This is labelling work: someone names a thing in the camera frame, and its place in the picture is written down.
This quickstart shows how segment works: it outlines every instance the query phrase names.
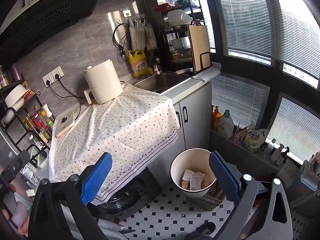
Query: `white detergent bottle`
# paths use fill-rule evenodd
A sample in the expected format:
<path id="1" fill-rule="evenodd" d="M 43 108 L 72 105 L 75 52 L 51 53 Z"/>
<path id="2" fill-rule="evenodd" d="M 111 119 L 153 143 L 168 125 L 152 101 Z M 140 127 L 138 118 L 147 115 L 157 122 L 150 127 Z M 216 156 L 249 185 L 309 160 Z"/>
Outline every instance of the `white detergent bottle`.
<path id="1" fill-rule="evenodd" d="M 226 110 L 223 116 L 220 117 L 218 124 L 218 131 L 226 138 L 231 138 L 233 136 L 233 121 L 230 117 L 230 111 Z"/>

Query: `metal bolt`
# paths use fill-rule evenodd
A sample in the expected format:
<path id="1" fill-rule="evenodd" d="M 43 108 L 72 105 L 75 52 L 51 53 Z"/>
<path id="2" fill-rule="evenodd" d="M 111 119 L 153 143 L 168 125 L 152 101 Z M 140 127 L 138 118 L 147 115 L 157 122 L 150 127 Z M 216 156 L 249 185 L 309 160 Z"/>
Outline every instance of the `metal bolt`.
<path id="1" fill-rule="evenodd" d="M 70 176 L 70 180 L 71 181 L 77 181 L 78 178 L 79 178 L 79 176 L 77 174 L 73 174 L 73 175 Z"/>
<path id="2" fill-rule="evenodd" d="M 48 179 L 41 179 L 40 183 L 41 183 L 42 185 L 45 185 L 45 184 L 48 183 Z"/>
<path id="3" fill-rule="evenodd" d="M 281 184 L 281 181 L 277 178 L 273 179 L 273 182 L 277 185 L 280 185 Z"/>
<path id="4" fill-rule="evenodd" d="M 252 177 L 249 174 L 243 174 L 243 178 L 247 181 L 252 180 Z"/>

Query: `blue rubber pad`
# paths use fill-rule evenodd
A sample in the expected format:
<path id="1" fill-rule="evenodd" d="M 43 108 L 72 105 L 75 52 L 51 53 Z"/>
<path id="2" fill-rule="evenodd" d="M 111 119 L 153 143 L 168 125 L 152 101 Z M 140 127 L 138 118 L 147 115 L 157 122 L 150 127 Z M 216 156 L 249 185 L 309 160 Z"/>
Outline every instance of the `blue rubber pad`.
<path id="1" fill-rule="evenodd" d="M 215 151 L 210 153 L 209 165 L 227 199 L 239 203 L 239 184 Z"/>
<path id="2" fill-rule="evenodd" d="M 112 167 L 112 156 L 107 153 L 104 158 L 96 165 L 94 170 L 88 176 L 87 180 L 82 185 L 81 200 L 86 206 L 88 202 L 94 200 L 101 185 L 108 176 Z"/>

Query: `white trash bin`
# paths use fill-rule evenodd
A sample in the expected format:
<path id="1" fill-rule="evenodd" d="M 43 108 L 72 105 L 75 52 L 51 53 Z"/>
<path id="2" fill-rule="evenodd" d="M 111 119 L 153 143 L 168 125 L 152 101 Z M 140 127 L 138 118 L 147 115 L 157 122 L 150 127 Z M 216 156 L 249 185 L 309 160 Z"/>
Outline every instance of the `white trash bin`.
<path id="1" fill-rule="evenodd" d="M 205 195 L 212 184 L 216 181 L 209 166 L 209 155 L 211 152 L 193 148 L 183 151 L 175 157 L 170 167 L 170 174 L 175 185 L 181 189 L 188 197 L 198 198 Z M 201 190 L 187 190 L 181 187 L 182 177 L 185 170 L 192 170 L 194 172 L 202 172 L 210 177 L 210 185 Z"/>

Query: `orange bottle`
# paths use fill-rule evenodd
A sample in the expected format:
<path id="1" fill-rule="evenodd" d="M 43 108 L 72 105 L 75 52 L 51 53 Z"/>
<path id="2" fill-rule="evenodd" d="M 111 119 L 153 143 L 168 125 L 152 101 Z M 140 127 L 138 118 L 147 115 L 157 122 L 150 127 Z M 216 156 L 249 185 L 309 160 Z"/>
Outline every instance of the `orange bottle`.
<path id="1" fill-rule="evenodd" d="M 211 129 L 212 130 L 217 129 L 221 116 L 222 116 L 222 114 L 219 113 L 219 107 L 215 106 L 215 110 L 213 111 L 213 106 L 212 106 L 212 114 L 211 114 Z"/>

